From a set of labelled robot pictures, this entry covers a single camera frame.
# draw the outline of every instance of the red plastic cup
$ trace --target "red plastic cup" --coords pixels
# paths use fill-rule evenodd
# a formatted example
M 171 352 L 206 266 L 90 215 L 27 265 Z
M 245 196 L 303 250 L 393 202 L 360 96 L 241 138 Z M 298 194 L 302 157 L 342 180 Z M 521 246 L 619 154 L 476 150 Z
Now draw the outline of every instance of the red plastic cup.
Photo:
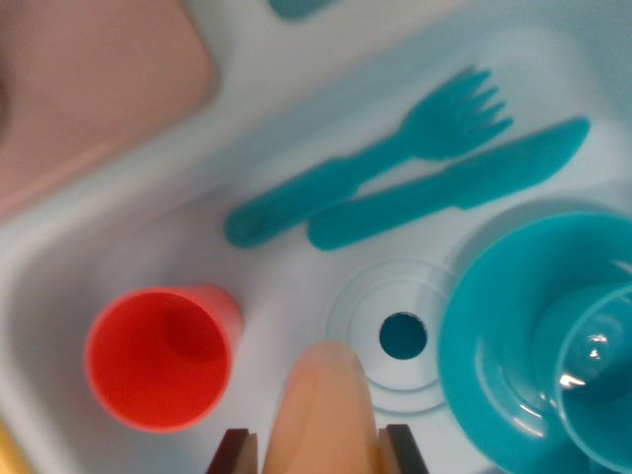
M 155 433 L 182 430 L 221 400 L 243 329 L 239 306 L 217 286 L 132 291 L 90 329 L 88 382 L 121 422 Z

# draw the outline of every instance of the toy sink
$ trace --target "toy sink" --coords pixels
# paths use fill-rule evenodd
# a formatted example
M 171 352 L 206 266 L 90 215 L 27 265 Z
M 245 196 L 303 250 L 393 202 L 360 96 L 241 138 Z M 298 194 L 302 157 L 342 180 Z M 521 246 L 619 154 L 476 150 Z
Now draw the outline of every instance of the toy sink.
M 493 234 L 498 216 L 632 209 L 632 3 L 345 0 L 297 24 L 261 0 L 189 7 L 222 71 L 214 104 L 0 229 L 0 411 L 17 442 L 47 474 L 201 473 L 228 428 L 257 433 L 265 452 L 300 353 L 341 337 L 336 328 L 353 312 L 378 327 L 406 311 L 427 323 L 418 358 L 384 355 L 368 324 L 354 320 L 345 333 L 374 382 L 378 426 L 409 424 L 433 473 L 500 472 L 443 403 L 441 311 L 456 262 L 467 260 L 460 249 Z M 304 225 L 252 250 L 226 241 L 224 219 L 236 205 L 391 132 L 471 64 L 491 68 L 515 120 L 486 146 L 569 117 L 591 119 L 584 146 L 553 178 L 335 252 L 313 248 Z M 441 166 L 411 161 L 360 191 Z M 133 288 L 200 281 L 227 289 L 245 315 L 224 399 L 177 434 L 126 428 L 85 380 L 92 320 Z M 359 304 L 367 295 L 379 305 Z

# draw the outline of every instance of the teal plastic fork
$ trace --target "teal plastic fork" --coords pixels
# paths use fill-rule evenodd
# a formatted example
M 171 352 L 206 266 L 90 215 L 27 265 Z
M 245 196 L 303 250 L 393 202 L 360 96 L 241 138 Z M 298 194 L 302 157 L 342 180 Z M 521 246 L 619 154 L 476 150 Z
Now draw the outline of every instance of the teal plastic fork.
M 412 156 L 442 160 L 467 153 L 507 129 L 511 118 L 496 121 L 505 106 L 485 109 L 497 87 L 477 94 L 490 70 L 473 67 L 427 95 L 399 130 L 349 158 L 334 158 L 234 209 L 226 238 L 252 248 L 350 198 L 358 187 Z

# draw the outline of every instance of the yellow object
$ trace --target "yellow object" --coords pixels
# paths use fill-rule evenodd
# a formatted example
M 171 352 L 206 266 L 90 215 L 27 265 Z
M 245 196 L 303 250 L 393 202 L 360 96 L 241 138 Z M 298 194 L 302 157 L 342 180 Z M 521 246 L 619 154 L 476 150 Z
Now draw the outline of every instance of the yellow object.
M 34 471 L 0 422 L 0 474 L 33 474 Z
M 368 382 L 357 355 L 337 341 L 315 344 L 292 368 L 263 474 L 378 474 Z

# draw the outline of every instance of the drain hole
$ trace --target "drain hole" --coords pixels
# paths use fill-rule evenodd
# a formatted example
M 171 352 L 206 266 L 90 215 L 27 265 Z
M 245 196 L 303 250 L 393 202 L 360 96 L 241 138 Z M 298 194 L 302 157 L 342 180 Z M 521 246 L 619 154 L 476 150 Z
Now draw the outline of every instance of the drain hole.
M 422 353 L 428 342 L 428 330 L 417 316 L 395 313 L 382 323 L 379 344 L 391 357 L 408 360 Z

